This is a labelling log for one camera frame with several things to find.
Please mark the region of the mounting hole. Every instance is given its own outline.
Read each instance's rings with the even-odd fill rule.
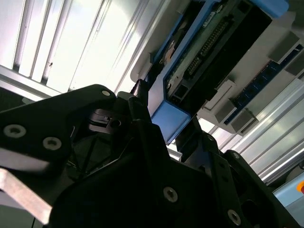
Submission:
[[[120,125],[122,125],[122,123],[121,123],[119,120],[113,120],[113,121],[110,123],[110,126],[111,126],[112,128],[119,127]]]
[[[20,138],[26,134],[27,130],[18,124],[11,124],[3,129],[3,133],[9,138]]]
[[[171,203],[175,203],[178,199],[177,192],[171,187],[165,187],[163,189],[163,195]]]
[[[108,91],[105,91],[105,90],[103,90],[101,93],[102,93],[103,95],[105,95],[105,96],[109,96],[109,95],[110,95],[110,93],[109,93]]]
[[[228,210],[227,211],[228,217],[230,218],[230,220],[236,224],[237,226],[241,225],[241,218],[239,217],[239,215],[234,211],[234,210]]]
[[[61,147],[61,145],[61,140],[56,137],[47,137],[43,140],[43,146],[47,150],[56,151]]]
[[[224,180],[224,182],[228,182],[228,178],[227,177],[222,176],[222,179]]]

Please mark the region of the blue connector strip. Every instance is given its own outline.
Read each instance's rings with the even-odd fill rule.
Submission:
[[[270,61],[266,67],[253,79],[253,81],[247,85],[243,92],[234,99],[233,103],[237,108],[230,117],[224,122],[229,124],[239,114],[246,105],[272,80],[275,76],[284,69],[285,66],[296,57],[299,52],[303,49],[302,45],[298,45],[283,61],[278,64],[274,61]]]
[[[285,0],[251,0],[274,18],[279,18],[288,11],[289,4]]]
[[[182,131],[191,120],[191,116],[167,101],[164,80],[177,64],[188,44],[206,20],[215,2],[220,2],[220,0],[207,0],[205,2],[185,37],[174,52],[171,61],[163,68],[149,90],[148,109],[152,122],[160,126],[162,135],[167,144],[171,143]]]

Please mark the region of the screw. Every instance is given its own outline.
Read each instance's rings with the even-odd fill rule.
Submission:
[[[239,215],[234,211],[234,210],[228,210],[227,211],[228,217],[230,218],[230,220],[236,224],[237,226],[241,225],[241,218],[239,217]]]
[[[109,96],[110,95],[110,93],[108,91],[105,91],[105,90],[102,91],[102,94],[105,95],[105,96]]]
[[[211,135],[209,135],[209,134],[207,134],[207,137],[208,137],[211,141],[214,140],[214,138],[213,138]]]
[[[163,189],[163,194],[165,198],[171,203],[175,203],[178,199],[176,191],[171,187],[165,187]]]
[[[21,138],[26,134],[27,130],[18,124],[11,124],[3,129],[3,133],[9,138]]]
[[[233,153],[233,156],[236,158],[236,159],[239,159],[239,155],[237,153]]]
[[[60,139],[58,139],[56,137],[47,137],[43,140],[42,143],[43,143],[44,148],[46,148],[47,150],[51,150],[51,151],[58,150],[62,145],[62,142],[60,141]]]

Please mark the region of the orange object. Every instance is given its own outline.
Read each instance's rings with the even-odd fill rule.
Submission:
[[[302,181],[301,183],[298,184],[298,186],[296,187],[296,189],[304,194],[304,181]]]

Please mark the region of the black metal bracket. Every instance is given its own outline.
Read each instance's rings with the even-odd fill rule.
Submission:
[[[97,108],[116,96],[92,85],[0,113],[0,166],[39,175],[59,174],[71,154],[70,136]]]

